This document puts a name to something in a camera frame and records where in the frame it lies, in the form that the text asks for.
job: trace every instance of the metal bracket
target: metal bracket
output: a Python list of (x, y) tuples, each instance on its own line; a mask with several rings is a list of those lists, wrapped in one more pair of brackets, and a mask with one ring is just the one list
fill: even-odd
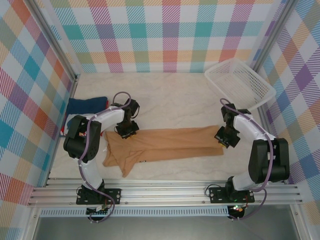
[(210, 203), (212, 204), (238, 204), (238, 203), (254, 203), (255, 197), (253, 192), (250, 191), (239, 191), (235, 201), (231, 201), (228, 198), (225, 187), (210, 187), (209, 188)]
[[(120, 188), (105, 188), (104, 192), (105, 192), (105, 194), (107, 194), (111, 198), (113, 198), (115, 205), (120, 204), (120, 199), (121, 199), (121, 189)], [(110, 199), (108, 199), (107, 202), (109, 204), (112, 204)]]

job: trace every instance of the white floor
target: white floor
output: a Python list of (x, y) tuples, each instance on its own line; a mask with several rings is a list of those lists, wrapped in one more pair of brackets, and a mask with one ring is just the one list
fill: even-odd
[[(203, 73), (84, 73), (74, 97), (88, 99), (107, 96), (112, 101), (119, 91), (127, 91), (140, 105), (135, 119), (140, 129), (192, 128), (222, 126), (222, 97), (214, 91)], [(124, 94), (116, 102), (124, 103)], [(260, 122), (258, 111), (252, 112)], [(76, 163), (63, 150), (64, 138), (51, 169), (50, 178), (80, 178)], [(106, 141), (100, 140), (96, 156), (100, 175), (120, 179), (119, 167), (102, 165)], [(251, 145), (244, 138), (236, 148), (224, 149), (223, 156), (143, 162), (134, 166), (127, 179), (140, 180), (226, 180), (248, 168)]]

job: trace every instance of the aluminum rail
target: aluminum rail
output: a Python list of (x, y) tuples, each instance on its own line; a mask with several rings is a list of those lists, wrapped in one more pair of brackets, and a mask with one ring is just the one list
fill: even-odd
[[(105, 179), (105, 188), (121, 189), (119, 207), (187, 207), (187, 206), (232, 206), (230, 203), (210, 203), (205, 189), (210, 184), (224, 186), (224, 181), (162, 181), (162, 180), (126, 180)], [(81, 179), (49, 179), (46, 187), (36, 187), (29, 201), (29, 207), (79, 207), (76, 205), (77, 188)], [(302, 204), (302, 196), (294, 184), (271, 183), (265, 205)], [(254, 194), (259, 205), (264, 192)]]

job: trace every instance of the plaid wall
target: plaid wall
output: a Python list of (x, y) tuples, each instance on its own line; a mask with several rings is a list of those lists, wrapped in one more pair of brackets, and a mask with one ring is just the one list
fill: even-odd
[(0, 239), (17, 239), (72, 82), (23, 0), (0, 0)]
[(47, 12), (47, 10), (45, 9), (45, 5), (43, 4), (42, 0), (35, 0), (35, 2), (38, 4), (38, 7), (41, 9), (42, 14), (46, 20), (46, 22), (49, 24), (49, 26), (52, 29), (53, 34), (55, 35), (56, 40), (58, 41), (60, 47), (62, 48), (62, 50), (64, 51), (65, 56), (67, 57), (73, 71), (77, 74), (80, 74), (81, 72), (77, 69), (76, 64), (73, 60), (73, 58), (71, 57), (70, 53), (67, 50), (67, 47), (64, 43), (64, 41), (62, 40), (60, 34), (58, 33), (58, 30), (56, 28), (56, 26), (54, 25), (54, 23), (52, 22), (51, 18), (49, 17), (49, 14)]
[(289, 142), (290, 181), (307, 202), (310, 228), (320, 234), (319, 0), (300, 0), (260, 74), (276, 89), (264, 107), (272, 132)]
[(286, 3), (287, 3), (287, 0), (281, 0), (281, 3), (279, 4), (278, 9), (276, 10), (276, 12), (274, 14), (274, 16), (272, 18), (272, 21), (271, 21), (267, 31), (265, 32), (262, 41), (260, 42), (259, 48), (256, 51), (252, 62), (250, 63), (250, 67), (251, 68), (253, 68), (254, 65), (256, 64), (257, 59), (260, 56), (261, 51), (264, 49), (264, 47), (265, 47), (265, 45), (266, 45), (266, 43), (268, 41), (268, 38), (270, 37), (271, 32), (275, 28), (276, 22), (278, 21), (278, 19), (279, 19), (280, 15), (281, 15)]
[[(61, 39), (42, 0), (37, 2)], [(252, 55), (252, 60), (256, 53), (252, 52), (254, 44), (265, 35), (261, 30), (269, 10), (280, 1), (50, 0), (50, 3), (80, 67), (87, 73), (95, 73), (203, 72), (233, 57), (247, 61)]]

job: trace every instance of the tan cloth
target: tan cloth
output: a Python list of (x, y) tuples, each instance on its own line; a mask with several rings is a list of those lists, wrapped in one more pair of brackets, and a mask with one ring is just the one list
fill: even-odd
[(118, 165), (126, 177), (136, 163), (223, 155), (215, 139), (218, 129), (218, 126), (207, 126), (139, 130), (128, 139), (107, 131), (107, 156), (103, 165)]

